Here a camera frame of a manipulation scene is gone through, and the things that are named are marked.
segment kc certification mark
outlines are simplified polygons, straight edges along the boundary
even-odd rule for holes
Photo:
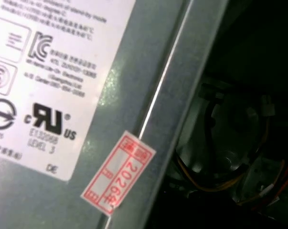
[[[28,56],[44,62],[48,54],[47,48],[50,47],[52,42],[52,36],[44,35],[41,32],[36,32]]]
[[[0,94],[8,95],[13,84],[17,68],[4,62],[0,62]]]
[[[7,99],[0,99],[0,130],[13,125],[16,116],[16,109],[13,103]]]

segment cable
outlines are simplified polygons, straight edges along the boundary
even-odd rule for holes
[[[282,173],[283,170],[284,170],[284,167],[285,167],[285,160],[282,160],[279,173],[277,174],[275,180],[274,180],[273,183],[272,183],[273,186],[277,183],[277,181],[278,181],[281,173]],[[252,201],[257,200],[257,199],[259,199],[259,198],[261,198],[261,197],[262,197],[262,196],[261,196],[261,193],[258,193],[258,194],[256,194],[256,195],[253,196],[253,197],[250,197],[250,198],[248,198],[248,199],[245,199],[245,200],[243,200],[243,201],[238,202],[237,205],[242,206],[242,205],[245,204],[245,203],[252,202]]]
[[[204,114],[204,132],[205,132],[205,139],[207,144],[207,149],[211,154],[211,158],[215,159],[215,148],[213,144],[213,138],[212,138],[212,132],[211,132],[211,117],[213,110],[215,106],[219,103],[217,100],[211,101]],[[248,153],[249,157],[249,164],[252,165],[253,162],[258,158],[259,153],[262,150],[262,147],[265,145],[268,134],[269,134],[269,117],[266,118],[266,124],[265,124],[265,131],[260,138],[259,143],[256,147],[253,147],[253,149]],[[224,176],[218,177],[218,178],[203,178],[200,177],[199,174],[195,173],[191,169],[188,169],[188,167],[183,163],[179,155],[176,153],[175,156],[175,162],[179,170],[184,174],[184,176],[198,189],[206,192],[217,192],[225,190],[232,185],[234,185],[237,181],[239,181],[243,175],[248,171],[250,166],[246,164],[242,164],[239,166],[235,171],[226,174]]]
[[[241,177],[244,175],[240,175],[239,177],[228,181],[222,185],[220,185],[217,188],[207,188],[207,187],[202,187],[201,185],[199,185],[193,178],[192,176],[189,174],[188,172],[188,168],[186,167],[186,165],[183,163],[183,161],[181,160],[181,158],[178,156],[178,164],[181,168],[181,170],[183,171],[184,175],[200,190],[205,191],[205,192],[218,192],[218,191],[222,191],[225,189],[228,189],[229,187],[233,186],[237,181],[239,181],[241,179]]]
[[[274,187],[266,197],[260,201],[258,204],[256,204],[254,207],[251,208],[251,210],[259,210],[262,209],[263,207],[267,206],[270,202],[272,202],[274,199],[276,199],[281,192],[287,187],[288,185],[288,167],[284,172],[283,177],[281,178],[281,181],[279,182],[278,187]]]

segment white label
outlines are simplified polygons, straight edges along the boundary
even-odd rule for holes
[[[125,132],[81,198],[111,215],[124,200],[156,151]]]
[[[68,181],[135,0],[0,0],[0,157]]]

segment certification logo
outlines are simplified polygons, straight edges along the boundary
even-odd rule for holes
[[[0,58],[19,62],[30,34],[29,28],[0,18]]]
[[[7,99],[0,99],[0,130],[5,130],[13,125],[16,109]]]
[[[16,71],[15,66],[0,62],[0,94],[9,94]]]
[[[28,56],[44,62],[48,54],[47,48],[50,47],[52,42],[52,36],[36,32]]]

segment wire bundle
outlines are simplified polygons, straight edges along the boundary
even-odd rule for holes
[[[207,143],[208,151],[211,154],[211,157],[215,158],[215,148],[213,145],[213,139],[212,139],[212,133],[211,133],[211,125],[210,125],[210,119],[213,112],[213,109],[215,108],[217,102],[211,101],[205,111],[204,115],[204,132],[205,132],[205,140]],[[260,137],[260,141],[258,144],[256,144],[255,147],[251,150],[251,152],[248,153],[249,157],[249,164],[252,165],[256,158],[259,156],[263,146],[265,145],[269,133],[269,118],[266,118],[265,121],[265,131]],[[228,189],[229,187],[236,184],[243,175],[248,171],[249,165],[242,164],[239,168],[237,168],[235,171],[226,174],[219,178],[207,178],[202,177],[199,174],[195,173],[191,169],[189,169],[182,159],[179,157],[179,155],[176,153],[174,157],[174,161],[178,169],[181,171],[181,173],[199,190],[206,191],[206,192],[218,192],[225,189]]]

